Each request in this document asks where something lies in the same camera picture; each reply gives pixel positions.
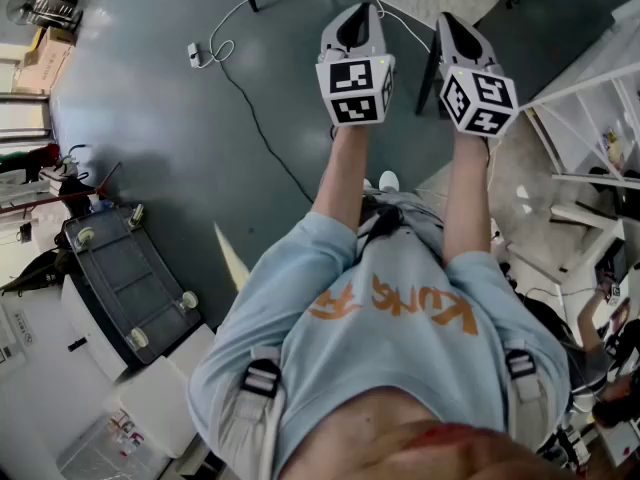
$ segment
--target strap buckle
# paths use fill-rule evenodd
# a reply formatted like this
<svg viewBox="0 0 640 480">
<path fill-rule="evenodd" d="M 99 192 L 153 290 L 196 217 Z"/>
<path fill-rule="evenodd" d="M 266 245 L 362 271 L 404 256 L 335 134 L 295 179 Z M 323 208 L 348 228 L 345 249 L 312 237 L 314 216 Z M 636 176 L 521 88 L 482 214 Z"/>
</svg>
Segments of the strap buckle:
<svg viewBox="0 0 640 480">
<path fill-rule="evenodd" d="M 241 389 L 267 398 L 275 398 L 280 377 L 280 368 L 273 361 L 256 359 L 249 363 L 242 378 Z"/>
<path fill-rule="evenodd" d="M 533 356 L 526 350 L 509 351 L 506 362 L 512 380 L 535 375 L 538 371 Z"/>
</svg>

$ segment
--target fiducial marker cube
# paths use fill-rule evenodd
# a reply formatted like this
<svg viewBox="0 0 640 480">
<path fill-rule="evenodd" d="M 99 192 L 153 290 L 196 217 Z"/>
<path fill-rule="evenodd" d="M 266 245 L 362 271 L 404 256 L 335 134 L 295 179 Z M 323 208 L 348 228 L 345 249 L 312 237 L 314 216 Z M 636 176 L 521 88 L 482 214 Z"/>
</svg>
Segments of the fiducial marker cube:
<svg viewBox="0 0 640 480">
<path fill-rule="evenodd" d="M 335 126 L 382 123 L 393 93 L 392 55 L 316 65 L 322 99 Z"/>
<path fill-rule="evenodd" d="M 464 133 L 502 137 L 518 116 L 513 81 L 486 71 L 451 66 L 440 99 Z"/>
</svg>

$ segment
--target light blue t-shirt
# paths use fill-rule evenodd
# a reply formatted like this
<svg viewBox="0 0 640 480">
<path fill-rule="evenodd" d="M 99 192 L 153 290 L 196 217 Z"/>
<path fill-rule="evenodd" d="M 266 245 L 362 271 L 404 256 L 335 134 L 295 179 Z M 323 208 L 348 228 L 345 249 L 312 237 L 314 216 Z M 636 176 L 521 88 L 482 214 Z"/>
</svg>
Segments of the light blue t-shirt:
<svg viewBox="0 0 640 480">
<path fill-rule="evenodd" d="M 566 406 L 566 354 L 493 257 L 466 253 L 443 270 L 437 245 L 428 246 L 441 242 L 442 230 L 418 216 L 419 224 L 405 218 L 413 227 L 372 241 L 357 263 L 355 233 L 317 213 L 264 254 L 190 381 L 205 440 L 215 435 L 212 404 L 224 396 L 217 380 L 246 369 L 256 345 L 282 347 L 287 403 L 274 478 L 325 416 L 375 387 L 411 394 L 442 421 L 506 431 L 503 344 L 514 339 L 557 386 L 556 407 Z"/>
</svg>

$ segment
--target white shoe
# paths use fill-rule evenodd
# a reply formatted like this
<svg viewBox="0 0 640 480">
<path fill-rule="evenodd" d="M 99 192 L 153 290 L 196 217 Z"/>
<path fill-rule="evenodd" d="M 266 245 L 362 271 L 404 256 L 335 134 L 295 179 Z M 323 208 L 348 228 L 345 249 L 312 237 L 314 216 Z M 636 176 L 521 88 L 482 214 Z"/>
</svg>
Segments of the white shoe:
<svg viewBox="0 0 640 480">
<path fill-rule="evenodd" d="M 382 176 L 380 176 L 378 187 L 383 192 L 389 189 L 395 190 L 397 192 L 400 190 L 400 182 L 398 181 L 398 177 L 393 171 L 384 171 L 382 173 Z"/>
</svg>

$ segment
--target hand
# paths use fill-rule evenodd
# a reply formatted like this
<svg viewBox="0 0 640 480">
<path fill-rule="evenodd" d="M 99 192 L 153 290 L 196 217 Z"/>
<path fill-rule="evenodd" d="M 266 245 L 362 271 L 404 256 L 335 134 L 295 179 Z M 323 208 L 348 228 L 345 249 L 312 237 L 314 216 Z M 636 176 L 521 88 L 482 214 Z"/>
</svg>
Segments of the hand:
<svg viewBox="0 0 640 480">
<path fill-rule="evenodd" d="M 611 293 L 611 287 L 615 284 L 615 280 L 613 279 L 613 276 L 607 272 L 601 272 L 600 276 L 600 282 L 598 283 L 597 289 L 604 295 L 609 295 Z"/>
</svg>

